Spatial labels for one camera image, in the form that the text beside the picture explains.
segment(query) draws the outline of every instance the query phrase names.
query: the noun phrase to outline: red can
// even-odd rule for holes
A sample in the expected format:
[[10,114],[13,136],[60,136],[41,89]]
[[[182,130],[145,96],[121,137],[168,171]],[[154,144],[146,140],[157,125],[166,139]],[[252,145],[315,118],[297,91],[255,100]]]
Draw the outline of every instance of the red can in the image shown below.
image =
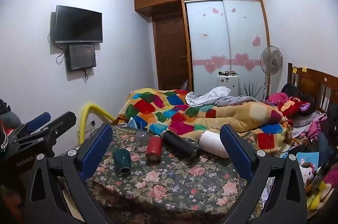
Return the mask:
[[162,155],[162,138],[160,136],[152,136],[149,138],[146,157],[149,161],[156,162],[161,160]]

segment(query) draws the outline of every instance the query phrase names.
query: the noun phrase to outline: black thermos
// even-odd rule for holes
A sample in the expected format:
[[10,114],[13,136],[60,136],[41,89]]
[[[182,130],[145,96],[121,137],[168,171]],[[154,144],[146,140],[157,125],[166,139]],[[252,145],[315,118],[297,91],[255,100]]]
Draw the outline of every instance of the black thermos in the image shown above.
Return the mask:
[[165,142],[177,148],[188,161],[193,162],[201,156],[200,148],[178,136],[176,133],[168,130],[163,132],[161,136]]

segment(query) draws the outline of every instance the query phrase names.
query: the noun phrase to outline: decorative plant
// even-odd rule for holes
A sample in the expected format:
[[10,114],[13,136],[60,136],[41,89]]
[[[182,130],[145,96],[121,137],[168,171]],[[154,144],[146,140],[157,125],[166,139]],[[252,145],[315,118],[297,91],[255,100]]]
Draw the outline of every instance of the decorative plant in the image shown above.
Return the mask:
[[261,91],[263,86],[260,86],[257,90],[257,83],[256,82],[250,82],[249,81],[249,86],[247,87],[244,83],[244,91],[246,93],[246,96],[251,96],[253,98],[256,98],[258,93]]

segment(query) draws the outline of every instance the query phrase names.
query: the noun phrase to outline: sliding wardrobe door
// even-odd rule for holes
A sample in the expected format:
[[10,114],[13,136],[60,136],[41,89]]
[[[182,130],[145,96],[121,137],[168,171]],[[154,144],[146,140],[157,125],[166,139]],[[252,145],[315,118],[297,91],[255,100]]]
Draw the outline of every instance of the sliding wardrobe door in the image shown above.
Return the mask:
[[229,38],[222,0],[186,4],[190,30],[194,92],[217,86],[218,71],[229,70]]
[[260,66],[263,50],[267,47],[266,28],[260,1],[224,0],[228,25],[232,70],[239,74],[240,94],[246,95],[244,84],[262,89],[256,99],[263,99],[265,74]]

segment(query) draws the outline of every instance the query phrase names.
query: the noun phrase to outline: small monitor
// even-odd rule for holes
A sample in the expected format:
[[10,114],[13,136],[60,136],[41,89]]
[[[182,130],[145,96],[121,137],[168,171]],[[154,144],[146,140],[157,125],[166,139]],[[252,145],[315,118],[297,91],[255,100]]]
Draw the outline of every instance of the small monitor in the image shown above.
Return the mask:
[[57,5],[52,39],[62,43],[102,43],[102,13]]
[[65,55],[69,72],[96,67],[94,45],[70,45]]

